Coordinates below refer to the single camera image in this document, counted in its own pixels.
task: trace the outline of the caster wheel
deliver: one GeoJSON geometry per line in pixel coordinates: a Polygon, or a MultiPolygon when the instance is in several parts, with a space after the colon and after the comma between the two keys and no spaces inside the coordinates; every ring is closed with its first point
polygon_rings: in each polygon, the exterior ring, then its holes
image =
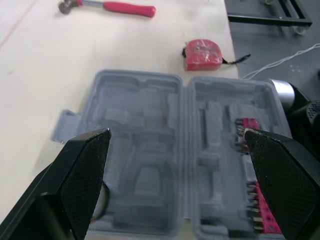
{"type": "Polygon", "coordinates": [[[274,0],[264,0],[264,3],[266,5],[272,5],[274,3],[274,0]]]}
{"type": "Polygon", "coordinates": [[[65,15],[69,14],[71,11],[71,8],[66,6],[66,4],[64,2],[61,2],[58,7],[59,7],[60,12],[65,15]]]}
{"type": "Polygon", "coordinates": [[[303,27],[303,26],[297,26],[294,29],[294,32],[298,35],[305,35],[307,32],[308,28],[307,27],[303,27]]]}

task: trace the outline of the gray plastic tool case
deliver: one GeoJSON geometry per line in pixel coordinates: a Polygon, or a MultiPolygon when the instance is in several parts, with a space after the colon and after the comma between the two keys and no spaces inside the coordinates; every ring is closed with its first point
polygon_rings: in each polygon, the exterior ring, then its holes
{"type": "Polygon", "coordinates": [[[104,70],[82,116],[64,111],[52,139],[110,128],[105,215],[89,234],[173,238],[190,218],[199,239],[284,239],[259,234],[235,149],[237,118],[291,137],[274,87],[261,81],[104,70]]]}

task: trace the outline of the white table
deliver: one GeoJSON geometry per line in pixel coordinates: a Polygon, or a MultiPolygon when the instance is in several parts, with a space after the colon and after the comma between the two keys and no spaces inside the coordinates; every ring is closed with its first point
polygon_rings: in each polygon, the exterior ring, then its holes
{"type": "Polygon", "coordinates": [[[238,78],[235,65],[185,72],[181,52],[193,39],[216,42],[235,59],[224,0],[128,0],[154,5],[154,18],[82,7],[62,15],[58,2],[0,1],[0,222],[62,145],[50,141],[63,109],[81,112],[103,69],[238,78]]]}

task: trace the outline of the black metal frame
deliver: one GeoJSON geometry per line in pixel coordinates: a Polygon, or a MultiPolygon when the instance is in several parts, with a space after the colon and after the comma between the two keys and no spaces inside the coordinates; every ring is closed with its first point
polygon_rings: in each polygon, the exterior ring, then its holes
{"type": "Polygon", "coordinates": [[[300,0],[273,0],[274,5],[276,5],[276,1],[279,2],[282,16],[261,17],[257,15],[239,15],[228,12],[229,21],[233,23],[276,25],[284,27],[297,26],[306,29],[312,25],[312,21],[302,7],[300,0]]]}

